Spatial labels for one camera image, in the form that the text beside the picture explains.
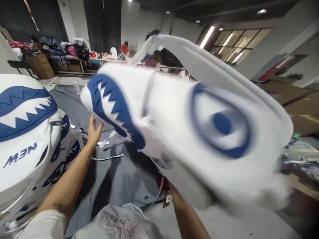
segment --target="hand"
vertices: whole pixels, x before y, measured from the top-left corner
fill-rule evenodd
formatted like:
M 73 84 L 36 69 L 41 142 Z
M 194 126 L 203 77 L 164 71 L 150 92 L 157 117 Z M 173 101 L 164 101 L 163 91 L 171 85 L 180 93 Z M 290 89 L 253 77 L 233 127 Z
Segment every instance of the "hand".
M 98 141 L 100 140 L 101 137 L 101 131 L 103 128 L 103 124 L 101 123 L 97 129 L 94 128 L 96 123 L 96 119 L 93 115 L 91 115 L 90 118 L 90 125 L 89 125 L 89 132 L 88 132 L 88 139 L 87 139 L 87 144 L 95 147 Z

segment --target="black curtain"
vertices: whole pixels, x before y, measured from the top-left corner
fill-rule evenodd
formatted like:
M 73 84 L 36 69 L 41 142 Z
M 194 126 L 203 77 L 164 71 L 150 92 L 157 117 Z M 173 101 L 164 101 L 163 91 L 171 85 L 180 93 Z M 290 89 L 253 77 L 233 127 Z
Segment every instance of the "black curtain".
M 41 36 L 68 42 L 57 0 L 27 0 Z
M 121 47 L 121 0 L 84 0 L 84 8 L 92 51 L 110 53 Z
M 0 25 L 15 41 L 30 42 L 31 35 L 40 36 L 24 0 L 0 0 Z

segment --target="ceiling light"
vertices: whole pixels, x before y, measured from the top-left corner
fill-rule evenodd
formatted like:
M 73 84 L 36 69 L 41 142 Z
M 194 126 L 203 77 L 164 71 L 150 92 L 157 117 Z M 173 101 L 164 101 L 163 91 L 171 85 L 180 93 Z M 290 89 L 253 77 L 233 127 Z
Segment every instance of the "ceiling light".
M 238 56 L 235 58 L 235 60 L 232 62 L 233 63 L 236 63 L 243 55 L 243 52 L 239 53 Z
M 227 37 L 227 39 L 226 39 L 226 41 L 224 42 L 223 46 L 226 46 L 226 45 L 227 45 L 227 43 L 230 41 L 230 39 L 232 38 L 232 36 L 233 36 L 233 34 L 231 33 L 231 34 L 229 35 L 229 37 Z
M 232 38 L 232 36 L 233 36 L 233 34 L 231 33 L 231 34 L 227 37 L 227 39 L 226 39 L 226 41 L 224 42 L 223 46 L 226 46 L 226 45 L 227 45 L 227 43 L 230 41 L 230 39 Z M 224 50 L 224 47 L 222 47 L 222 48 L 219 50 L 218 54 L 220 54 L 223 50 Z
M 199 46 L 200 48 L 204 48 L 206 42 L 208 41 L 210 35 L 213 33 L 213 30 L 215 29 L 215 27 L 211 26 L 210 29 L 208 30 L 204 40 L 202 41 L 201 45 Z
M 266 13 L 266 12 L 267 12 L 266 9 L 262 9 L 262 10 L 259 10 L 259 11 L 257 12 L 257 14 L 261 15 L 261 14 L 264 14 L 264 13 Z

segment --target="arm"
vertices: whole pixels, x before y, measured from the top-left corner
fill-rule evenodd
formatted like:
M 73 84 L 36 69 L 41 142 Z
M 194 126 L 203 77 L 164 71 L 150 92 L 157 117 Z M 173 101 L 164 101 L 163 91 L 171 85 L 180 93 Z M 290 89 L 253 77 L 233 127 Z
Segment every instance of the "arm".
M 94 129 L 94 125 L 95 118 L 92 115 L 90 118 L 87 144 L 68 170 L 51 189 L 38 208 L 36 214 L 49 209 L 56 209 L 65 214 L 68 220 L 70 219 L 75 200 L 83 184 L 93 151 L 101 136 L 103 125 L 100 124 L 96 130 Z
M 185 201 L 171 183 L 169 186 L 182 239 L 210 239 L 206 228 L 193 207 Z

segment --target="white backpack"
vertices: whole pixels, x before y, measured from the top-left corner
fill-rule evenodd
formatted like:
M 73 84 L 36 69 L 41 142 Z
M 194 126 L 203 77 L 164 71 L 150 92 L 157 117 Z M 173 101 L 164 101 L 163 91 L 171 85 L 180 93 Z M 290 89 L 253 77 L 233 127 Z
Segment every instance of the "white backpack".
M 171 51 L 199 82 L 135 67 L 152 43 Z M 284 206 L 276 173 L 292 135 L 289 115 L 267 93 L 185 39 L 153 35 L 129 62 L 104 64 L 82 89 L 89 111 L 109 123 L 194 206 Z
M 0 74 L 0 238 L 14 237 L 83 147 L 49 92 Z

